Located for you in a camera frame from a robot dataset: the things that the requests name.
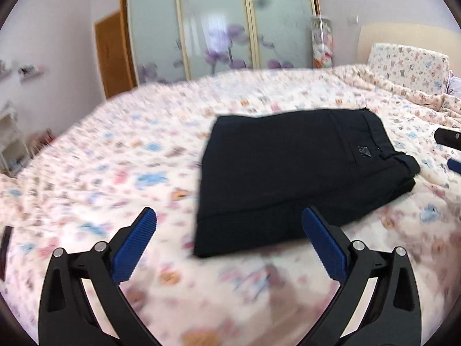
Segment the black pants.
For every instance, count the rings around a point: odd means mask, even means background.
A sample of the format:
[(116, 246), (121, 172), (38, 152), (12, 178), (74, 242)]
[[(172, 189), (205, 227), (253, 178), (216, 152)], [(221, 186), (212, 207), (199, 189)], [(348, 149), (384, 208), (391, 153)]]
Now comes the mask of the black pants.
[(368, 109), (220, 116), (202, 156), (193, 253), (303, 238), (310, 206), (344, 226), (410, 192), (419, 171)]

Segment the lavender pillow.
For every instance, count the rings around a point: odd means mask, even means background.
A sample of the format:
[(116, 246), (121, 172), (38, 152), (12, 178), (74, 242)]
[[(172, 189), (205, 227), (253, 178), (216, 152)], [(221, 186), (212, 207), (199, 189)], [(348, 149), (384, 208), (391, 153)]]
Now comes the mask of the lavender pillow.
[(447, 83), (447, 92), (448, 95), (454, 96), (456, 98), (461, 98), (461, 78), (451, 75)]

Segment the teddy bear print pillow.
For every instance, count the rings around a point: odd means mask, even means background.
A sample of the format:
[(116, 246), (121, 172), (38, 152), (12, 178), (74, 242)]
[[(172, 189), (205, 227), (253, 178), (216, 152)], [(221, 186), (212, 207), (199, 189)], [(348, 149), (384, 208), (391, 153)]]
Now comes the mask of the teddy bear print pillow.
[(375, 43), (367, 65), (394, 84), (434, 95), (446, 92), (450, 76), (447, 55), (409, 45)]

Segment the cream wooden headboard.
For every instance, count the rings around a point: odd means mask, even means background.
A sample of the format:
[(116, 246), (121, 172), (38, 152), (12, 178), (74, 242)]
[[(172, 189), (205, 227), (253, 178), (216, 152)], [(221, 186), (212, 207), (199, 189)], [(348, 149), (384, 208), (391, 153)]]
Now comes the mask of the cream wooden headboard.
[(450, 69), (460, 77), (460, 33), (416, 23), (371, 23), (361, 28), (356, 62), (365, 63), (375, 43), (410, 45), (449, 57)]

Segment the tall clear toy tube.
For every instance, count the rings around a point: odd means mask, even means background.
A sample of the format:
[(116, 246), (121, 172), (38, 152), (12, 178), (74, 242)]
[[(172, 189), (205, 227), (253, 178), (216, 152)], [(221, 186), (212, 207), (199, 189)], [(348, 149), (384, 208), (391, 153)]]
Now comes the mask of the tall clear toy tube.
[(316, 68), (331, 68), (333, 66), (333, 32), (330, 20), (322, 15), (316, 15), (311, 22), (313, 65)]

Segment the teddy bear print bedspread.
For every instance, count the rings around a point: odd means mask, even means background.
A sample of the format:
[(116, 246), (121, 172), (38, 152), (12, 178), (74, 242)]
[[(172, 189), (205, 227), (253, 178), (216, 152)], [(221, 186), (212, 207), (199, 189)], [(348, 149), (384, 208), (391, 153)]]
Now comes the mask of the teddy bear print bedspread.
[(1, 225), (12, 227), (1, 295), (12, 314), (36, 338), (53, 251), (87, 251), (151, 207), (158, 227), (121, 288), (162, 344), (297, 344), (338, 285), (304, 240), (194, 258), (199, 162), (219, 115), (340, 107), (375, 112), (394, 147), (420, 165), (409, 195), (345, 233), (376, 250), (408, 251), (427, 340), (460, 297), (460, 177), (446, 165), (453, 151), (433, 139), (440, 127), (460, 127), (460, 102), (364, 65), (226, 72), (145, 85), (99, 106), (17, 178), (1, 178)]

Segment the brown wooden door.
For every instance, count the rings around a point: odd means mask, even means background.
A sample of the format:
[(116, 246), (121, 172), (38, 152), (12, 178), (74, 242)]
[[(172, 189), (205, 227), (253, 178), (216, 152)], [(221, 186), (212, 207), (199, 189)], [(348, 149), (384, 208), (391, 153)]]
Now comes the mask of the brown wooden door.
[(136, 86), (124, 15), (117, 11), (95, 24), (99, 73), (106, 99)]

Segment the frosted glass floral wardrobe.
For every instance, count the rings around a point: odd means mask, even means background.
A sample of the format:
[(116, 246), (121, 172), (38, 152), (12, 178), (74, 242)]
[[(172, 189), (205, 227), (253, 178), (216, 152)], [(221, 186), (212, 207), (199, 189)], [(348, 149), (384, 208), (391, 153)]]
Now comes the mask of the frosted glass floral wardrobe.
[(123, 0), (137, 83), (312, 65), (317, 0)]

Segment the upper white wall shelf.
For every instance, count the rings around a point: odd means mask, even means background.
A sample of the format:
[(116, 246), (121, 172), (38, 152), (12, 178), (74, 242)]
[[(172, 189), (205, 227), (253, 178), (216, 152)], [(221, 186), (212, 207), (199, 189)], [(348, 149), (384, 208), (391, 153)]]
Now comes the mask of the upper white wall shelf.
[(43, 72), (44, 68), (40, 65), (23, 65), (17, 70), (21, 81), (28, 80), (32, 77), (37, 77), (43, 74)]

